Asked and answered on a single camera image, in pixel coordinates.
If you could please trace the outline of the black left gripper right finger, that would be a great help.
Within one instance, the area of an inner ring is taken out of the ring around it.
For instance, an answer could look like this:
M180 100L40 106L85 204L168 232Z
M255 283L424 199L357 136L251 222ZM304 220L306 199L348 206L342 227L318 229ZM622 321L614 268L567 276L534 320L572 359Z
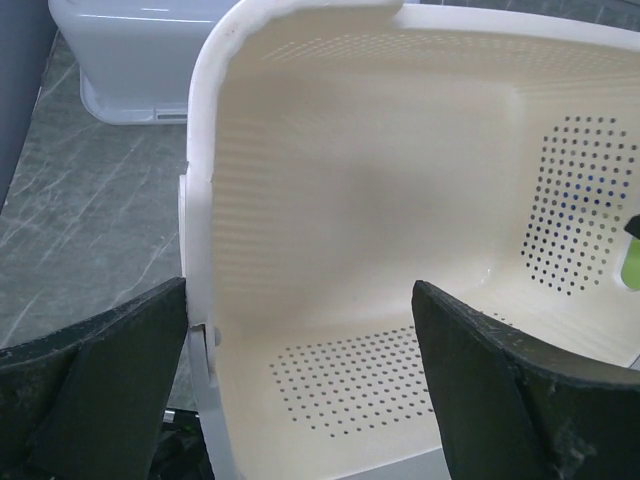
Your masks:
M412 312L454 479L635 479L639 374L556 347L417 281Z

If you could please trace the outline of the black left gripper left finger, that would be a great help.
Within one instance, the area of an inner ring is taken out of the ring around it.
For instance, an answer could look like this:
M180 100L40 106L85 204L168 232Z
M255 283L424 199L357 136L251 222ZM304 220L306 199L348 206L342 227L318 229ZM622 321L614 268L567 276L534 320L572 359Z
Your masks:
M4 479L145 479L183 348L186 281L1 351Z

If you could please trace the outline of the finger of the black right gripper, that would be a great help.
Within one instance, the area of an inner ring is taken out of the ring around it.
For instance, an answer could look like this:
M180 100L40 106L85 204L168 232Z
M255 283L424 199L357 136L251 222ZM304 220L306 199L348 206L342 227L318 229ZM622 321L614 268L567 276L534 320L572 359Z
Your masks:
M633 238L639 240L640 239L640 215L634 215L631 217L626 225L624 226L624 230L631 235Z

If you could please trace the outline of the cream perforated basket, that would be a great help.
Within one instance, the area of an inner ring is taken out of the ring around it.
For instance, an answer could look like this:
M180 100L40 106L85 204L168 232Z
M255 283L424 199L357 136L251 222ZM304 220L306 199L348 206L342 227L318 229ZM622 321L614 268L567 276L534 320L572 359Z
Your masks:
M429 281L639 361L639 35L400 1L241 1L190 84L180 251L219 479L444 479Z

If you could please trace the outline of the white translucent plastic bin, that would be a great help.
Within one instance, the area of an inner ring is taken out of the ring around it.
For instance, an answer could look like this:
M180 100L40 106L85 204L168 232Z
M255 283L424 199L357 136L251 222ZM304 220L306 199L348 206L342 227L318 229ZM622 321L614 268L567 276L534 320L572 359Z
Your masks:
M183 124L192 71L227 0L51 0L86 110L111 125Z

